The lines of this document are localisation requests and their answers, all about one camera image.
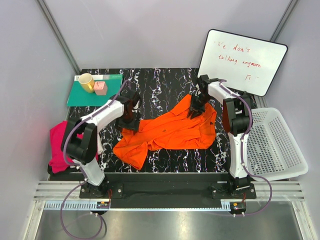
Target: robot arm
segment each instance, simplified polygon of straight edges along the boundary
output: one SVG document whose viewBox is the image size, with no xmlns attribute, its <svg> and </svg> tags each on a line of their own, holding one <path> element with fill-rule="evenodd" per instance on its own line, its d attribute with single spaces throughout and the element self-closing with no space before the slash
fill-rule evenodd
<svg viewBox="0 0 320 240">
<path fill-rule="evenodd" d="M 248 135 L 243 138 L 244 148 L 241 150 L 241 138 L 249 126 L 249 111 L 243 103 L 225 86 L 221 86 L 221 80 L 218 78 L 209 79 L 208 75 L 202 75 L 198 78 L 199 89 L 191 97 L 191 104 L 188 117 L 195 118 L 205 111 L 205 104 L 211 97 L 217 99 L 223 106 L 222 125 L 228 134 L 230 140 L 230 169 L 231 191 L 238 191 L 250 187 L 250 178 L 243 168 L 241 154 L 243 154 L 244 166 L 248 169 L 247 161 L 247 141 Z M 249 106 L 250 98 L 247 94 L 241 96 Z"/>
<path fill-rule="evenodd" d="M 61 144 L 61 150 L 63 150 L 67 136 L 72 129 L 80 121 L 90 118 L 72 135 L 67 143 L 66 153 L 82 169 L 88 179 L 88 183 L 93 186 L 100 186 L 105 178 L 105 174 L 101 171 L 96 159 L 99 132 L 113 120 L 116 120 L 115 125 L 117 128 L 126 128 L 134 131 L 139 129 L 141 115 L 138 112 L 138 108 L 141 98 L 136 92 L 129 90 L 127 93 L 119 95 L 111 105 L 109 105 L 110 103 L 111 100 L 80 119 L 68 120 Z M 78 134 L 83 134 L 82 139 L 77 136 Z"/>
</svg>

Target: reflective metal surface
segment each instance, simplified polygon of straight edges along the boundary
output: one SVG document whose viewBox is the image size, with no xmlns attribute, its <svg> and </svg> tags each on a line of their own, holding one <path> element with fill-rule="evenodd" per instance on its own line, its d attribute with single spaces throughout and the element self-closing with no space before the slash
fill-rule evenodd
<svg viewBox="0 0 320 240">
<path fill-rule="evenodd" d="M 265 202 L 248 202 L 254 212 Z M 67 229 L 80 238 L 94 235 L 100 221 L 83 211 L 64 211 Z M 262 213 L 248 217 L 230 217 L 219 212 L 130 212 L 109 211 L 103 215 L 107 234 L 100 240 L 301 240 L 302 236 L 289 202 L 272 202 Z M 37 240 L 68 240 L 62 230 L 59 211 L 45 210 L 39 225 Z"/>
</svg>

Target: yellow mug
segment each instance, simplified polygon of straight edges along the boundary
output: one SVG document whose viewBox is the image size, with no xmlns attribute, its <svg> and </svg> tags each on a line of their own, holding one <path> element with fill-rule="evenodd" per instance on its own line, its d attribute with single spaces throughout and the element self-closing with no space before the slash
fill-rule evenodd
<svg viewBox="0 0 320 240">
<path fill-rule="evenodd" d="M 95 80 L 90 73 L 82 74 L 78 79 L 80 85 L 88 93 L 94 92 Z"/>
</svg>

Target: gray wall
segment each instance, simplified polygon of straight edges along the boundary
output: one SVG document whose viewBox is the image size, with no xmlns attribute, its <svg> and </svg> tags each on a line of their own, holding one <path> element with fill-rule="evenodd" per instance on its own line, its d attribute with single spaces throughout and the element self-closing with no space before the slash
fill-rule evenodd
<svg viewBox="0 0 320 240">
<path fill-rule="evenodd" d="M 309 172 L 299 181 L 320 236 L 320 1 L 301 0 L 278 42 L 288 53 L 266 94 L 268 107 L 280 110 L 294 135 Z"/>
<path fill-rule="evenodd" d="M 290 0 L 46 0 L 79 67 L 199 67 L 210 29 L 269 40 Z"/>
<path fill-rule="evenodd" d="M 0 238 L 17 240 L 74 73 L 35 0 L 2 0 L 0 23 Z"/>
</svg>

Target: marble tabletop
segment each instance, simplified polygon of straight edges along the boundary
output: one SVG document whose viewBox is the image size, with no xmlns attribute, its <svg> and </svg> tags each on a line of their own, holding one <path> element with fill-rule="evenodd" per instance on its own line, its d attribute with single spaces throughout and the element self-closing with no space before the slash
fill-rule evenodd
<svg viewBox="0 0 320 240">
<path fill-rule="evenodd" d="M 155 119 L 169 112 L 185 95 L 196 88 L 198 68 L 136 68 L 136 69 L 83 69 L 92 75 L 123 74 L 129 80 L 125 88 L 138 91 L 142 97 L 140 107 L 142 119 Z M 230 159 L 230 143 L 222 126 L 222 106 L 211 99 L 210 104 L 217 112 L 215 121 L 216 138 L 208 149 L 161 149 L 149 151 L 141 170 L 122 162 L 113 153 L 113 147 L 122 138 L 115 125 L 109 124 L 99 134 L 103 153 L 99 164 L 104 172 L 130 173 L 212 173 L 225 172 Z M 97 107 L 71 107 L 68 118 L 85 116 Z"/>
</svg>

